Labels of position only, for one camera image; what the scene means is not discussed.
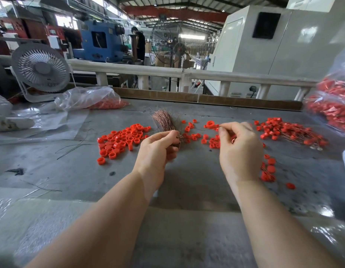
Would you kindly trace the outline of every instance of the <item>fan grille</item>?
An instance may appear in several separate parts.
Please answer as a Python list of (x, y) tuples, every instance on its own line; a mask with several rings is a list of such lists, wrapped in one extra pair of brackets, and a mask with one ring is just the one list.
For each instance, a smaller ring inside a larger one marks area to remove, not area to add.
[(12, 54), (12, 67), (18, 80), (44, 92), (58, 92), (69, 82), (64, 58), (45, 44), (23, 44)]

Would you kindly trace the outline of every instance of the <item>red crane beam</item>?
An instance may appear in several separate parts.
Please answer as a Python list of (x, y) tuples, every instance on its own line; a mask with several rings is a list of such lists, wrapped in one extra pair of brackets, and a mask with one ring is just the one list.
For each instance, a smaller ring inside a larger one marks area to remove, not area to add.
[(225, 22), (228, 13), (217, 13), (217, 12), (202, 12), (190, 10), (187, 8), (183, 9), (169, 9), (154, 6), (125, 6), (123, 10), (134, 17), (139, 16), (154, 16), (159, 17), (165, 15), (167, 18), (179, 18), (181, 20), (194, 19), (199, 21), (215, 21)]

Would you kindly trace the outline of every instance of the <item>white railing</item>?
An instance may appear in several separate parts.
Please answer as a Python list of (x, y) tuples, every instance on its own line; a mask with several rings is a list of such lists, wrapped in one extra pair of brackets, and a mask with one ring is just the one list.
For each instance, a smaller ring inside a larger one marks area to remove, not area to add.
[(304, 96), (315, 87), (317, 80), (295, 78), (286, 76), (272, 76), (262, 74), (246, 74), (224, 71), (193, 70), (169, 67), (150, 67), (138, 65), (123, 65), (113, 63), (99, 63), (78, 59), (69, 59), (67, 62), (73, 70), (92, 71), (97, 75), (99, 85), (107, 85), (107, 73), (137, 75), (139, 89), (149, 89), (148, 76), (180, 78), (179, 92), (188, 92), (192, 85), (192, 79), (221, 81), (219, 96), (227, 97), (231, 82), (261, 84), (257, 99), (266, 99), (271, 85), (299, 86), (296, 101), (301, 101)]

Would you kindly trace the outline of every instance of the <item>blue machine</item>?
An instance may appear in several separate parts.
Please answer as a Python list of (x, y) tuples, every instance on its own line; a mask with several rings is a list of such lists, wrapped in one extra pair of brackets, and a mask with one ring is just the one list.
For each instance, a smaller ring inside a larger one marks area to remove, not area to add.
[(83, 49), (73, 49), (73, 55), (95, 62), (120, 62), (127, 48), (120, 38), (124, 34), (124, 28), (117, 24), (85, 21), (81, 24)]

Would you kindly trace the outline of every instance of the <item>fan stand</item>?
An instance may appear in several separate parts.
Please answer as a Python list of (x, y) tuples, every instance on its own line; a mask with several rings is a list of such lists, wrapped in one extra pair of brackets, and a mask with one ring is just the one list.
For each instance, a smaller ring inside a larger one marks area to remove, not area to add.
[(19, 81), (14, 70), (12, 69), (12, 67), (10, 66), (10, 70), (13, 76), (15, 76), (18, 85), (22, 91), (23, 96), (25, 97), (25, 99), (27, 99), (27, 101), (31, 102), (31, 103), (39, 103), (42, 101), (53, 101), (59, 94), (44, 94), (44, 95), (31, 95), (25, 84), (22, 81)]

